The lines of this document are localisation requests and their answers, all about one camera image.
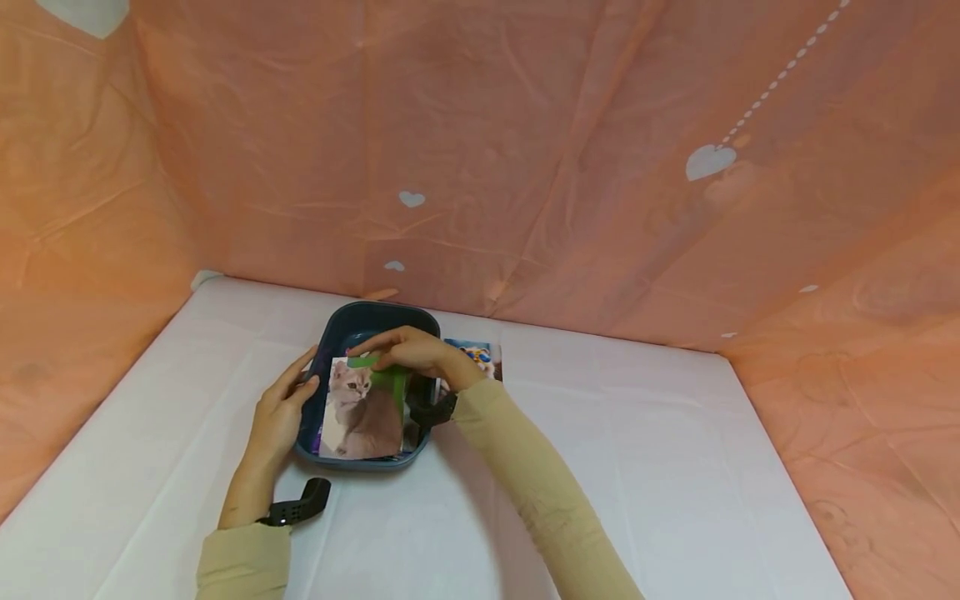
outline person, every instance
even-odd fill
[[[298,358],[257,402],[247,449],[230,482],[217,531],[204,540],[197,600],[279,600],[290,564],[290,527],[257,523],[300,428],[300,408],[317,377],[300,383],[316,347]],[[499,381],[442,340],[401,327],[349,355],[378,352],[375,370],[402,365],[444,379],[458,393],[452,420],[510,496],[563,600],[643,596],[563,458]]]

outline wrist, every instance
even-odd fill
[[[248,447],[237,466],[237,474],[248,478],[276,479],[282,470],[283,458]]]
[[[477,368],[476,363],[453,347],[441,364],[441,372],[450,390],[455,393],[462,392],[486,378]]]

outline cat photo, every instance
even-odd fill
[[[334,358],[318,454],[344,460],[398,454],[405,395],[405,381],[397,382],[398,377],[405,375],[374,372],[370,366],[351,366],[346,357]]]

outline hand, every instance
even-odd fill
[[[460,350],[411,326],[374,335],[351,349],[349,356],[360,356],[371,351],[382,353],[373,365],[375,371],[400,365],[427,377],[441,378],[454,392],[461,392],[485,378],[476,364]]]
[[[282,465],[300,432],[300,409],[320,386],[317,375],[303,381],[316,353],[314,346],[295,360],[256,403],[244,464],[273,470]]]
[[[300,431],[300,408],[320,384],[316,375],[302,381],[316,353],[314,346],[294,361],[256,403],[247,451],[230,480],[218,528],[250,525],[269,511],[276,477]]]

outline black wrist strap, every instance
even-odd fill
[[[257,522],[271,527],[296,525],[322,513],[326,508],[326,500],[329,497],[330,482],[320,477],[314,477],[306,482],[300,500],[274,502],[270,505],[270,513]]]
[[[420,426],[422,431],[442,425],[453,418],[457,408],[457,395],[450,392],[437,400],[436,404],[410,404],[410,420]]]

